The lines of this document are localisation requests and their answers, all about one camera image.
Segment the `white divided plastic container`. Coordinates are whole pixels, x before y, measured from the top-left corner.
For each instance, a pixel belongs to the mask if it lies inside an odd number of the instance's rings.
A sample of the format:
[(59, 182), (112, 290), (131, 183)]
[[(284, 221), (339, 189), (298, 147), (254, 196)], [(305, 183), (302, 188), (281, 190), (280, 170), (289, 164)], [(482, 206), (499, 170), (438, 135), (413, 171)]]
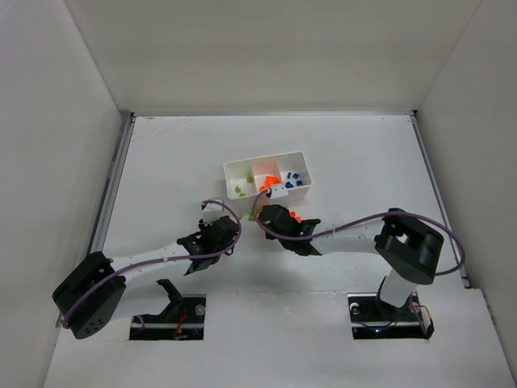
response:
[(302, 152), (290, 152), (240, 159), (223, 165), (227, 197), (254, 199), (262, 190), (281, 183), (293, 200), (302, 200), (312, 186), (312, 178)]

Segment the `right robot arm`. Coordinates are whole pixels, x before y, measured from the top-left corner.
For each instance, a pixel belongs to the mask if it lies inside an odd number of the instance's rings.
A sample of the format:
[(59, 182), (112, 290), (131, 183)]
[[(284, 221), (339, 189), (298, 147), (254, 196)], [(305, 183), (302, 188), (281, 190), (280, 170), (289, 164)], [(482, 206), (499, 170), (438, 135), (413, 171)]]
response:
[(347, 231), (323, 229), (320, 219), (297, 220), (281, 205), (266, 205), (258, 222), (266, 238), (276, 239), (282, 247), (300, 256), (342, 253), (379, 255), (391, 267), (382, 280), (377, 298), (394, 308), (407, 304), (420, 285), (430, 285), (443, 246), (443, 235), (414, 217), (390, 209), (388, 216), (357, 223)]

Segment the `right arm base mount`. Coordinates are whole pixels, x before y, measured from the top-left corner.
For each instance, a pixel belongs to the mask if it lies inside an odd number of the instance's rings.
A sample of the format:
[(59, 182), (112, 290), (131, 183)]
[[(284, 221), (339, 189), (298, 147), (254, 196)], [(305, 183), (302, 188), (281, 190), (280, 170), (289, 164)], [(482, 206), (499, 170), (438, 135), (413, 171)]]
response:
[(435, 324), (429, 309), (413, 292), (403, 307), (382, 302), (374, 293), (347, 295), (354, 340), (429, 340)]

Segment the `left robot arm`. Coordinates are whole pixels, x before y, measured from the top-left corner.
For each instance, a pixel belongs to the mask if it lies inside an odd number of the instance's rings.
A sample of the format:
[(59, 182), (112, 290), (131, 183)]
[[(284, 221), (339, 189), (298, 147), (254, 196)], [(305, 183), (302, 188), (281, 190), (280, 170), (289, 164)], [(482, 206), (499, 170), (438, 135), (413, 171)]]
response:
[[(242, 233), (242, 224), (229, 216), (156, 251), (108, 258), (101, 251), (89, 254), (53, 291), (61, 312), (61, 325), (74, 338), (97, 334), (112, 320), (132, 315), (171, 315), (178, 310), (181, 293), (173, 280), (193, 275), (231, 255)], [(124, 295), (148, 285), (165, 291), (163, 306), (127, 300)]]

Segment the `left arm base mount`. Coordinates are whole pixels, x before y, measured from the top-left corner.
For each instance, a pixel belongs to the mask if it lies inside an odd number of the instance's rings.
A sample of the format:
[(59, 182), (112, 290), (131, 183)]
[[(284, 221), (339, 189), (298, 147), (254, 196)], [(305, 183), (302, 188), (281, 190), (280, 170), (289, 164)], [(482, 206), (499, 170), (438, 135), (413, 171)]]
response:
[(157, 313), (132, 317), (129, 340), (197, 341), (204, 339), (205, 294), (181, 294), (166, 279), (158, 284), (164, 289), (167, 303)]

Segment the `orange dome lego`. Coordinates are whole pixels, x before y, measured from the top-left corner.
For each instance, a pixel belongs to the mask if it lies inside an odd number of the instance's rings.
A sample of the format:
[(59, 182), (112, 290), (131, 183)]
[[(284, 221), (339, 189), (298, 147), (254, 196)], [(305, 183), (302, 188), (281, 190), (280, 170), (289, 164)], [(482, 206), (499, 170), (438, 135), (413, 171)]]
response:
[(274, 186), (274, 185), (280, 184), (280, 183), (282, 183), (282, 181), (279, 178), (277, 178), (276, 176), (267, 175), (264, 180), (264, 184), (259, 188), (259, 191), (262, 192), (262, 191), (266, 190), (267, 188), (270, 188), (271, 186)]

